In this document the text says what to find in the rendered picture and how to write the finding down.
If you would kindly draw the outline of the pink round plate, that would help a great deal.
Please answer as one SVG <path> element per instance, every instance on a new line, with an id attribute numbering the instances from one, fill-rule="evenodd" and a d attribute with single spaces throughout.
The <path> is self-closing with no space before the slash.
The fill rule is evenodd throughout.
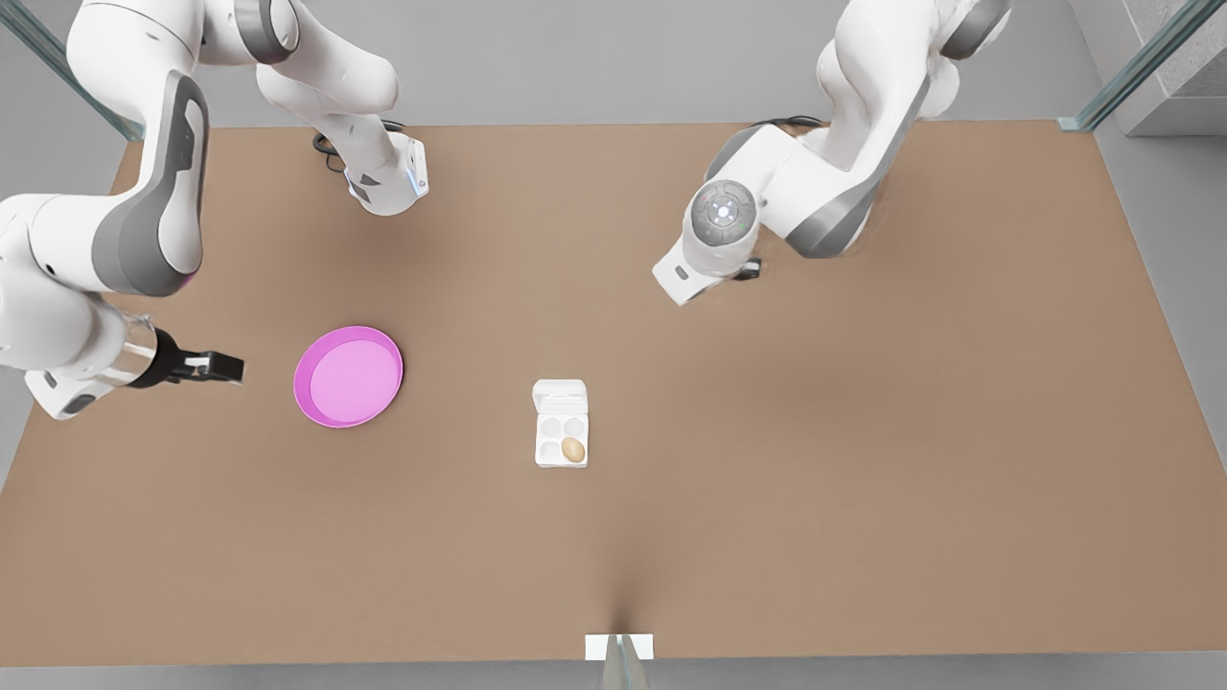
<path id="1" fill-rule="evenodd" d="M 402 388 L 402 350 L 385 331 L 344 327 L 319 336 L 294 365 L 292 394 L 313 424 L 348 428 L 380 415 Z"/>

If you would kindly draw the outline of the white egg box lid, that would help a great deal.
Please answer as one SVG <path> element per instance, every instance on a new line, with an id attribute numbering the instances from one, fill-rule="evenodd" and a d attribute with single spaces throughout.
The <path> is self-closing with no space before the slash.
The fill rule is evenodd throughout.
<path id="1" fill-rule="evenodd" d="M 584 416 L 589 414 L 587 384 L 578 379 L 539 379 L 533 386 L 537 415 Z"/>

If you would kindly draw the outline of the grey concrete block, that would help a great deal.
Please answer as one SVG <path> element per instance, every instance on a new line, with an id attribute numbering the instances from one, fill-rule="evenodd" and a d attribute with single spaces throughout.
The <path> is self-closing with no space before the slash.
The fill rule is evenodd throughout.
<path id="1" fill-rule="evenodd" d="M 1117 108 L 1131 138 L 1227 136 L 1227 2 Z"/>

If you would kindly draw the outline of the white egg box base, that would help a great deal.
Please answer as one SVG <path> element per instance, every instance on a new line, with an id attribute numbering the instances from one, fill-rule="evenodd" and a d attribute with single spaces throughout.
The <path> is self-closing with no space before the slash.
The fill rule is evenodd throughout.
<path id="1" fill-rule="evenodd" d="M 575 437 L 587 446 L 587 463 L 582 467 L 562 457 L 560 444 L 566 437 Z M 589 416 L 537 415 L 535 462 L 541 468 L 585 468 L 589 463 Z"/>

